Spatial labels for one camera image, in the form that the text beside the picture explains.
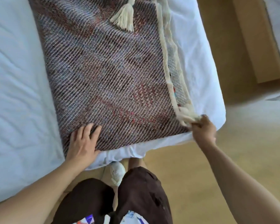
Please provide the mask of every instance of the person's right arm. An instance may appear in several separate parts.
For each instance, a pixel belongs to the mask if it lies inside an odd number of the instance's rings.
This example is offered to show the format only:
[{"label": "person's right arm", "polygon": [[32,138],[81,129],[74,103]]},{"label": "person's right arm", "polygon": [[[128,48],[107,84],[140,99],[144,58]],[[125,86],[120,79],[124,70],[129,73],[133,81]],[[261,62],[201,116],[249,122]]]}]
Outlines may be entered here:
[{"label": "person's right arm", "polygon": [[216,127],[207,116],[192,127],[236,222],[280,224],[280,202],[216,146]]}]

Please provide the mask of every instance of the thigh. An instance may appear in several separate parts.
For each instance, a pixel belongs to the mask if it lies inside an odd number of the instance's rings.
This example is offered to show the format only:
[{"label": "thigh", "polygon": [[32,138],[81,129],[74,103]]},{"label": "thigh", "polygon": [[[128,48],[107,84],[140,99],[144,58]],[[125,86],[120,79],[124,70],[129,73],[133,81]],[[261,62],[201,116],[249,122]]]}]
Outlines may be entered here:
[{"label": "thigh", "polygon": [[161,182],[149,170],[129,170],[118,188],[118,207],[113,223],[120,223],[128,211],[141,215],[149,224],[172,224],[168,198]]},{"label": "thigh", "polygon": [[113,211],[113,189],[102,181],[90,178],[78,183],[61,201],[52,224],[73,224],[89,215],[95,223]]}]

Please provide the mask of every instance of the hand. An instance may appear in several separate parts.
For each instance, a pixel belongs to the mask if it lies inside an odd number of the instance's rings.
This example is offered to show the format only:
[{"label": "hand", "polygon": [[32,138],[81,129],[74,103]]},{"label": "hand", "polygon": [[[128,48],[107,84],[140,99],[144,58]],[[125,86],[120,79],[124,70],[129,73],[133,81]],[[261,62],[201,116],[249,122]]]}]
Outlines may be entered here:
[{"label": "hand", "polygon": [[216,127],[206,115],[197,123],[192,123],[193,138],[199,147],[216,144]]},{"label": "hand", "polygon": [[100,153],[98,150],[95,151],[95,146],[102,127],[98,126],[90,139],[92,127],[93,123],[82,126],[78,130],[72,132],[70,136],[70,146],[65,162],[74,162],[74,165],[80,168],[81,172],[92,164]]}]

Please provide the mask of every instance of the person's left arm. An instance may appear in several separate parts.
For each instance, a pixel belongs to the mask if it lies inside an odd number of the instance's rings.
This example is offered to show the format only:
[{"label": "person's left arm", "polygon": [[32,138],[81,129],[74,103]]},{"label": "person's left arm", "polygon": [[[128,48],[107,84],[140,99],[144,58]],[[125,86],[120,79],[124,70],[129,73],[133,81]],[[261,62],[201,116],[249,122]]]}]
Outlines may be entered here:
[{"label": "person's left arm", "polygon": [[43,178],[0,204],[0,224],[43,224],[55,203],[74,178],[96,159],[95,145],[101,131],[90,139],[93,123],[73,132],[65,162]]}]

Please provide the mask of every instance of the light wood floor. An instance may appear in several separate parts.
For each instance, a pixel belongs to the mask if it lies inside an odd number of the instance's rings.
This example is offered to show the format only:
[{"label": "light wood floor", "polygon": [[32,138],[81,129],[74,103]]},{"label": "light wood floor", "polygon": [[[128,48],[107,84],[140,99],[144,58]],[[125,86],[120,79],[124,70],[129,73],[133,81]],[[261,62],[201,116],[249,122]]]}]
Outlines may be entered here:
[{"label": "light wood floor", "polygon": [[[265,100],[280,92],[280,82],[256,84],[231,0],[198,3],[227,110],[217,143],[280,200],[280,101]],[[162,181],[174,223],[235,223],[194,142],[149,151],[144,161]],[[101,179],[103,170],[83,172],[67,192],[83,179]]]}]

